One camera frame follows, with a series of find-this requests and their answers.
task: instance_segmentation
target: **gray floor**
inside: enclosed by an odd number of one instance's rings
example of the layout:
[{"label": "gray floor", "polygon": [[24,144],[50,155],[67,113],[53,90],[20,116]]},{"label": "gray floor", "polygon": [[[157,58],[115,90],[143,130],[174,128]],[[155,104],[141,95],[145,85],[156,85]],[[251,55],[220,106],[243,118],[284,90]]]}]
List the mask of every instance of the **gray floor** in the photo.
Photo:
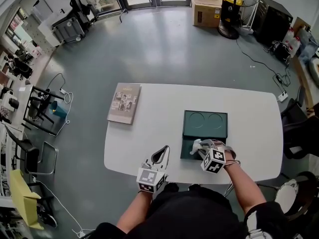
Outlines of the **gray floor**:
[{"label": "gray floor", "polygon": [[[284,73],[284,66],[265,53],[253,37],[241,37],[238,43],[254,59]],[[281,93],[272,80],[272,72],[252,62],[234,40],[221,37],[216,29],[194,27],[191,9],[186,7],[130,11],[123,16],[122,24],[117,16],[96,23],[81,42],[57,50],[38,86],[45,88],[59,72],[66,79],[63,89],[74,93],[71,123],[58,137],[35,128],[27,134],[39,146],[47,140],[59,149],[54,176],[38,179],[53,190],[84,229],[94,229],[101,222],[115,224],[138,191],[135,177],[104,166],[106,118],[118,82],[214,86],[271,92],[276,96]],[[293,69],[291,75],[287,91],[294,98],[299,82]],[[50,87],[58,92],[62,84],[62,79],[57,78]],[[281,110],[286,106],[287,102],[279,104]],[[41,169],[49,169],[49,165],[43,164]],[[307,169],[307,158],[283,158],[282,171],[289,176]],[[266,183],[279,185],[283,181],[278,178]],[[209,187],[223,192],[227,186]],[[267,199],[273,198],[274,192],[264,192]],[[229,199],[243,219],[233,192]],[[79,231],[75,221],[57,201],[54,209],[59,227],[33,230],[35,239],[76,238],[71,230]]]}]

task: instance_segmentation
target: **electric fan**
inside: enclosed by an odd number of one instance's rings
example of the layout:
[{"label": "electric fan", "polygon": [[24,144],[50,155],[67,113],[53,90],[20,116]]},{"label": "electric fan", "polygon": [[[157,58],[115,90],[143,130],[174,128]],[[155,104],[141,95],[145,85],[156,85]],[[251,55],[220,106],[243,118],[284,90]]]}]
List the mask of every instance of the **electric fan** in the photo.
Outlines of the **electric fan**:
[{"label": "electric fan", "polygon": [[260,0],[223,0],[218,32],[229,39],[237,39],[239,37],[239,33],[233,25],[238,19],[240,7],[250,7],[255,5],[252,13],[254,14],[259,1]]}]

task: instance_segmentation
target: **power strip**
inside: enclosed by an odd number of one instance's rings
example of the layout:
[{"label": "power strip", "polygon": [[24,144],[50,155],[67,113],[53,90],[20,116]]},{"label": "power strip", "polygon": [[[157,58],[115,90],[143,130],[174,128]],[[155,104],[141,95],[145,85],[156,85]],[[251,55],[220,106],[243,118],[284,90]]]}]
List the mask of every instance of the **power strip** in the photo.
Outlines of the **power strip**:
[{"label": "power strip", "polygon": [[288,98],[288,94],[286,91],[284,91],[281,95],[278,96],[278,100],[280,103],[282,103],[284,100]]}]

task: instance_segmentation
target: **black cable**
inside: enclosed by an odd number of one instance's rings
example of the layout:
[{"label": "black cable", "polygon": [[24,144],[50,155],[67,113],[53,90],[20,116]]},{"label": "black cable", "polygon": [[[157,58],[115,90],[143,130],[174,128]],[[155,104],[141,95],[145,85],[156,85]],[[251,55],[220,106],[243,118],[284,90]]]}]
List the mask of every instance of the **black cable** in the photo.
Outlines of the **black cable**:
[{"label": "black cable", "polygon": [[61,88],[60,88],[60,89],[62,89],[62,87],[63,87],[64,84],[65,84],[65,78],[63,77],[63,74],[62,74],[62,73],[58,73],[56,76],[53,77],[53,79],[50,81],[49,85],[46,87],[47,89],[50,87],[52,81],[53,81],[59,74],[62,76],[62,78],[63,78],[63,80],[64,80],[64,83],[62,84],[62,86],[61,86]]},{"label": "black cable", "polygon": [[[250,58],[252,61],[254,61],[255,63],[262,64],[262,65],[266,66],[270,71],[272,71],[272,72],[274,73],[274,75],[273,75],[273,81],[276,83],[276,85],[278,86],[278,88],[280,89],[281,92],[282,92],[283,90],[284,90],[284,92],[286,91],[285,88],[284,88],[284,86],[285,86],[285,87],[288,87],[288,86],[290,85],[290,83],[291,83],[291,81],[290,81],[290,79],[289,79],[289,76],[288,76],[288,74],[287,74],[288,65],[287,65],[287,67],[285,68],[286,74],[281,75],[281,74],[279,74],[279,73],[276,73],[273,69],[271,69],[271,68],[270,68],[269,66],[267,66],[265,63],[252,59],[248,54],[246,54],[245,52],[243,52],[243,50],[242,50],[241,47],[239,46],[237,40],[236,40],[236,43],[237,43],[237,46],[239,47],[240,51],[241,51],[244,55],[246,55],[247,57],[249,57],[249,58]],[[280,87],[280,85],[276,82],[276,80],[274,79],[274,78],[277,79],[277,77],[280,78],[279,83],[280,83],[281,87]]]}]

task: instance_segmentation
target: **dark green tray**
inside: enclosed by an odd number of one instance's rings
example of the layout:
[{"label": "dark green tray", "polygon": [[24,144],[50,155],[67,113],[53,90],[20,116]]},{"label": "dark green tray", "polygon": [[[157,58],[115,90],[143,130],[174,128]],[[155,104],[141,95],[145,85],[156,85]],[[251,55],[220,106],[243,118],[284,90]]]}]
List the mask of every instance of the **dark green tray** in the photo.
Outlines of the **dark green tray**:
[{"label": "dark green tray", "polygon": [[226,144],[227,113],[185,111],[180,158],[202,160],[199,154],[190,155],[196,139],[217,139]]}]

